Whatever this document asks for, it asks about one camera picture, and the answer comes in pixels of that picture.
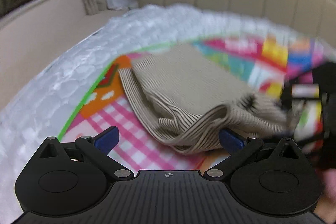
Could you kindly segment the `beige striped knit garment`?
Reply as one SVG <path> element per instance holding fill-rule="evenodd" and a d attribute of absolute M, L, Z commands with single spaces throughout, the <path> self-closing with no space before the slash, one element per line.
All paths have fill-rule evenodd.
<path fill-rule="evenodd" d="M 139 57 L 119 75 L 146 131 L 178 153 L 218 149 L 224 128 L 247 137 L 291 134 L 290 114 L 278 100 L 257 92 L 189 43 Z"/>

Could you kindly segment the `white quilted mattress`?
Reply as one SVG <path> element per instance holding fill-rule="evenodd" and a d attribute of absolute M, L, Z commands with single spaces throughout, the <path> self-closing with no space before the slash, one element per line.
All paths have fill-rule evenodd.
<path fill-rule="evenodd" d="M 76 106 L 117 56 L 164 42 L 250 32 L 266 35 L 266 18 L 202 11 L 189 5 L 148 5 L 112 18 L 34 77 L 1 111 L 1 223 L 21 215 L 14 193 L 20 171 L 48 136 L 58 136 Z"/>

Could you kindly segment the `colourful cartoon play mat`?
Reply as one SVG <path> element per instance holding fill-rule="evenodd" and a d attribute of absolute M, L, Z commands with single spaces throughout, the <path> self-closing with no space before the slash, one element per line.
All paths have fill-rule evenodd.
<path fill-rule="evenodd" d="M 314 38 L 282 46 L 253 35 L 212 37 L 116 58 L 87 95 L 61 137 L 71 142 L 115 126 L 120 143 L 112 157 L 133 171 L 195 169 L 221 148 L 219 132 L 297 140 L 322 130 L 320 103 L 281 103 L 285 84 L 293 94 L 310 88 L 312 69 L 333 50 Z"/>

